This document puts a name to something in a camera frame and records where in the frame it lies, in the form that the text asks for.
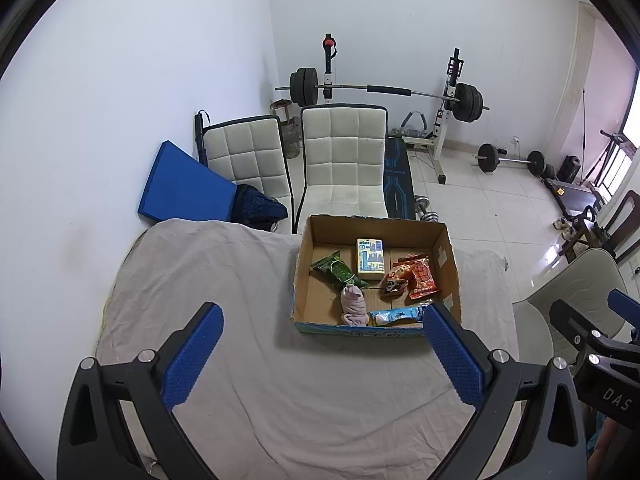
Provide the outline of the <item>white barbell rack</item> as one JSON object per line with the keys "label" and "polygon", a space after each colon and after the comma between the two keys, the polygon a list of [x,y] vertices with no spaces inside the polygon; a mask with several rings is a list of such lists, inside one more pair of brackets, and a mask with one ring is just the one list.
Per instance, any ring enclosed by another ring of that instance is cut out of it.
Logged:
{"label": "white barbell rack", "polygon": [[[332,62],[337,55],[336,40],[329,32],[324,35],[322,40],[322,49],[324,54],[324,74],[322,84],[325,84],[326,82],[334,82]],[[442,94],[447,93],[448,96],[454,95],[454,87],[458,84],[462,67],[463,60],[460,58],[460,49],[454,48],[454,53],[450,56],[448,61],[444,90],[442,90]],[[321,91],[321,95],[323,102],[326,104],[333,101],[333,92],[329,93],[328,90],[324,90]],[[427,155],[430,156],[431,163],[437,177],[437,182],[439,184],[445,184],[447,180],[445,170],[442,168],[442,161],[440,159],[442,158],[442,148],[444,147],[446,133],[451,118],[452,113],[449,110],[445,110],[444,103],[440,102],[434,117],[433,128],[430,129],[425,127],[425,138],[410,138],[410,136],[405,133],[401,135],[401,139],[407,142],[410,146],[424,148]]]}

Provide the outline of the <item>beige chair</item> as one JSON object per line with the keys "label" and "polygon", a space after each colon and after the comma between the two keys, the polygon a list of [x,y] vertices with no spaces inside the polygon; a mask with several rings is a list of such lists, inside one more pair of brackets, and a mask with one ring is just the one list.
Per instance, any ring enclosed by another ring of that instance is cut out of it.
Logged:
{"label": "beige chair", "polygon": [[614,258],[602,249],[583,252],[548,283],[513,305],[518,354],[525,363],[546,364],[554,356],[574,362],[576,349],[552,327],[552,302],[563,300],[601,333],[630,341],[631,325],[608,307],[608,293],[626,290]]}

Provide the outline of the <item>orange snack bag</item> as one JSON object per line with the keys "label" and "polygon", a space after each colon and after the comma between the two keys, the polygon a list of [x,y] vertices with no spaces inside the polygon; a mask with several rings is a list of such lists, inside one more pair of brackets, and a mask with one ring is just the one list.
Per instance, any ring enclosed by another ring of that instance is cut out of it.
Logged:
{"label": "orange snack bag", "polygon": [[383,298],[395,298],[408,294],[415,281],[413,264],[410,262],[398,263],[383,278],[380,296]]}

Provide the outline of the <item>yellow tissue pack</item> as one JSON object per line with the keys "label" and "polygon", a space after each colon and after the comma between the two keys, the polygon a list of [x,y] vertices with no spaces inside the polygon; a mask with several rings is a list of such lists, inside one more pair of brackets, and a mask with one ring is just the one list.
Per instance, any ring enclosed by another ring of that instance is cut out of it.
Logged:
{"label": "yellow tissue pack", "polygon": [[357,275],[365,281],[379,281],[386,275],[383,241],[358,238]]}

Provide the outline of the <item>light blue snack packet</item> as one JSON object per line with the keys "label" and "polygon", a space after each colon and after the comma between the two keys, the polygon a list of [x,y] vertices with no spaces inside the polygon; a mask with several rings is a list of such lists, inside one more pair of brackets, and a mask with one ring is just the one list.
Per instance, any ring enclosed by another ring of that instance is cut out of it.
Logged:
{"label": "light blue snack packet", "polygon": [[409,307],[371,311],[369,313],[370,324],[376,327],[386,327],[398,323],[420,323],[423,321],[426,308],[431,307],[432,304],[432,300],[425,300]]}

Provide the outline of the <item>left white padded chair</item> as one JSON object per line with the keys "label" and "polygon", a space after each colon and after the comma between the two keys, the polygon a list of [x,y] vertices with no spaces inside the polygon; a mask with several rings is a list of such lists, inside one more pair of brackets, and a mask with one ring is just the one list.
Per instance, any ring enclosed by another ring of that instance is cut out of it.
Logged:
{"label": "left white padded chair", "polygon": [[205,165],[235,184],[248,184],[274,198],[288,211],[274,230],[294,232],[291,176],[276,116],[247,117],[205,127]]}

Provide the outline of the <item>dark wooden stool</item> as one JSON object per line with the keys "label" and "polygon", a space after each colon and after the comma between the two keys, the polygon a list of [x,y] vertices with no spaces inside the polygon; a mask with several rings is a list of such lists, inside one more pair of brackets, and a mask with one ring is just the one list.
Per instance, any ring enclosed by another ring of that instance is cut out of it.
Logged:
{"label": "dark wooden stool", "polygon": [[568,263],[577,258],[575,246],[585,245],[587,248],[603,248],[608,242],[608,234],[598,225],[597,211],[591,205],[585,206],[581,214],[570,222],[567,239],[563,243],[559,255],[564,256]]}

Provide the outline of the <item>floor barbell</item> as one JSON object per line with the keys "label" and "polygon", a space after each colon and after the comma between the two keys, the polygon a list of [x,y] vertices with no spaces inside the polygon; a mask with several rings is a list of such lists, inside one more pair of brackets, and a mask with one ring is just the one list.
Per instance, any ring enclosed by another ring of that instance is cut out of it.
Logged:
{"label": "floor barbell", "polygon": [[477,165],[484,174],[493,174],[503,162],[525,165],[534,177],[541,177],[546,170],[547,163],[540,151],[531,151],[526,158],[506,157],[506,151],[496,148],[494,144],[482,144],[475,155]]}

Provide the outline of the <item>pink plush toy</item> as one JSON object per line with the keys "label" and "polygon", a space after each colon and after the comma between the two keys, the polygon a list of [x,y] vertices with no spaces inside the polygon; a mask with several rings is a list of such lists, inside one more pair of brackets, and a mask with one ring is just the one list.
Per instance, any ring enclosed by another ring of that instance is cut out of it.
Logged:
{"label": "pink plush toy", "polygon": [[356,285],[346,285],[341,291],[342,321],[347,326],[367,326],[369,315],[366,298]]}

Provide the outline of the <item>green snack bag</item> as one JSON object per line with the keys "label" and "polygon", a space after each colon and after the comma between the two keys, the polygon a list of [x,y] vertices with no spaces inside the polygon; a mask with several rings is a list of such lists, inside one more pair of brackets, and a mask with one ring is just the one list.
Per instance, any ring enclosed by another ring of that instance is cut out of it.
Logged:
{"label": "green snack bag", "polygon": [[323,274],[338,292],[341,292],[346,286],[357,286],[360,289],[370,287],[368,282],[363,281],[350,270],[339,250],[314,262],[311,269]]}

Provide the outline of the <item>red floral wipes pack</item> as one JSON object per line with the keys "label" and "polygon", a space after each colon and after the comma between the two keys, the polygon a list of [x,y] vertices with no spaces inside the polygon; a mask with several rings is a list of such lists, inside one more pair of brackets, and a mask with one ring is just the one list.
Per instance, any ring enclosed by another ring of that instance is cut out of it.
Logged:
{"label": "red floral wipes pack", "polygon": [[395,278],[408,283],[408,298],[412,301],[433,296],[438,292],[428,255],[399,258],[393,267],[393,274]]}

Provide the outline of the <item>grey table cloth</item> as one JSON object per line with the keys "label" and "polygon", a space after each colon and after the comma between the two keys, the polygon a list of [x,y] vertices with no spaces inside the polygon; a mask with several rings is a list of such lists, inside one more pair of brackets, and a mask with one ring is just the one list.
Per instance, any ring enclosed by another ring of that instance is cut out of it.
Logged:
{"label": "grey table cloth", "polygon": [[318,214],[303,234],[168,220],[122,263],[104,308],[104,364],[156,349],[204,302],[224,312],[221,340],[176,416],[223,479],[424,479],[472,415],[423,336],[311,335],[340,300],[311,263],[360,237],[432,259],[447,307],[490,348],[518,350],[508,263],[446,226]]}

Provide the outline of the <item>black blue weight bench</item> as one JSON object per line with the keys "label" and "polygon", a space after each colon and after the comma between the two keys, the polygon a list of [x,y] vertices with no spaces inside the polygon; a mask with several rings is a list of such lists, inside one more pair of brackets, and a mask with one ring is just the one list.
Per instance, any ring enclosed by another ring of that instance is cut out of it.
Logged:
{"label": "black blue weight bench", "polygon": [[383,194],[390,218],[413,220],[414,192],[409,157],[401,138],[388,136],[385,141]]}

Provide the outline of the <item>open cardboard box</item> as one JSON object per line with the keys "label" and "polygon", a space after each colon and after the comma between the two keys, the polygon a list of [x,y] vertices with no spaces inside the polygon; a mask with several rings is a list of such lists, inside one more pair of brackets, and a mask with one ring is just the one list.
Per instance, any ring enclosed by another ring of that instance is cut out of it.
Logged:
{"label": "open cardboard box", "polygon": [[417,337],[423,310],[461,320],[447,227],[416,220],[316,214],[306,220],[292,321],[302,333]]}

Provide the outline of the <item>blue foam mat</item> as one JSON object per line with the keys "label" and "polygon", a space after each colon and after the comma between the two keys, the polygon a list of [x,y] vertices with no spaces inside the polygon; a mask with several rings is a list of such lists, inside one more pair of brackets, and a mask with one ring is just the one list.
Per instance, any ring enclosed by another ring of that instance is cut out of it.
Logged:
{"label": "blue foam mat", "polygon": [[156,222],[229,221],[235,191],[234,183],[165,141],[146,180],[138,213]]}

